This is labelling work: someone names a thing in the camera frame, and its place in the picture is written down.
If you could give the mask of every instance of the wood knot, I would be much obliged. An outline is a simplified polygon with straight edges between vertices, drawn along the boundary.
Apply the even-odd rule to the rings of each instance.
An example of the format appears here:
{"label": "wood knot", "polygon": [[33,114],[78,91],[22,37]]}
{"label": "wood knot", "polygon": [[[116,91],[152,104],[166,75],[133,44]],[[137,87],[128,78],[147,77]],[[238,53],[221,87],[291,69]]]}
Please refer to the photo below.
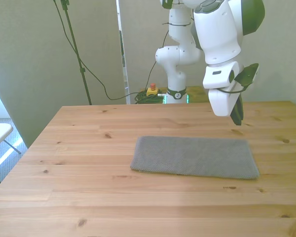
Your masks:
{"label": "wood knot", "polygon": [[109,139],[112,138],[111,135],[109,135],[108,133],[105,134],[105,137]]}
{"label": "wood knot", "polygon": [[273,118],[275,121],[278,121],[278,122],[281,122],[281,121],[282,121],[280,118],[275,117],[275,116],[273,116],[272,118]]}
{"label": "wood knot", "polygon": [[224,187],[223,189],[236,189],[237,187]]}
{"label": "wood knot", "polygon": [[237,129],[232,129],[231,130],[233,133],[235,133],[235,134],[237,134],[237,135],[240,135],[240,136],[242,136],[243,135],[243,133],[242,132],[240,132],[239,130],[237,130]]}
{"label": "wood knot", "polygon": [[78,222],[78,227],[82,227],[85,226],[85,224],[87,224],[87,220],[86,219],[81,219]]}

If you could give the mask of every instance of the wooden table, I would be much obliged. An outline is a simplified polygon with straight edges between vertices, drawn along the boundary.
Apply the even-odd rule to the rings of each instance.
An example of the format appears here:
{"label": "wooden table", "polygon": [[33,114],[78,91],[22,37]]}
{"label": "wooden table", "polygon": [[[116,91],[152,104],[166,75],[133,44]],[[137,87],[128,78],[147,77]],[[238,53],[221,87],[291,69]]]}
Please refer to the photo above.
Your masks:
{"label": "wooden table", "polygon": [[[132,171],[142,135],[248,139],[261,177]],[[0,237],[296,237],[296,106],[63,107],[0,185]]]}

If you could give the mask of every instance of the gray cloth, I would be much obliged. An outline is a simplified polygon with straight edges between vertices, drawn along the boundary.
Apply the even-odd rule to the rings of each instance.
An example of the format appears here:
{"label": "gray cloth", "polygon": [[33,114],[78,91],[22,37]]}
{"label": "gray cloth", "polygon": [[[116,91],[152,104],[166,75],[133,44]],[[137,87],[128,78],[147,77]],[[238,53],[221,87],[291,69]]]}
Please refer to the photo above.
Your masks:
{"label": "gray cloth", "polygon": [[248,142],[235,139],[140,137],[131,168],[235,179],[259,177]]}

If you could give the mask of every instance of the floor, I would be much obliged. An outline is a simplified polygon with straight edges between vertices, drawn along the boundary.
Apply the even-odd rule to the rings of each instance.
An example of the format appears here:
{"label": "floor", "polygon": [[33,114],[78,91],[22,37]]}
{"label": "floor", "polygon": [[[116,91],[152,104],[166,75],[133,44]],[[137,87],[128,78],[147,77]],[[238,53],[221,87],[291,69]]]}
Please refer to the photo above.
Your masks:
{"label": "floor", "polygon": [[19,155],[5,142],[0,143],[0,163],[2,162],[0,164],[0,180],[2,181],[27,151],[27,147],[10,118],[0,118],[0,123],[9,123],[13,126],[13,132],[6,138],[6,141],[12,145],[15,144],[15,147],[21,152]]}

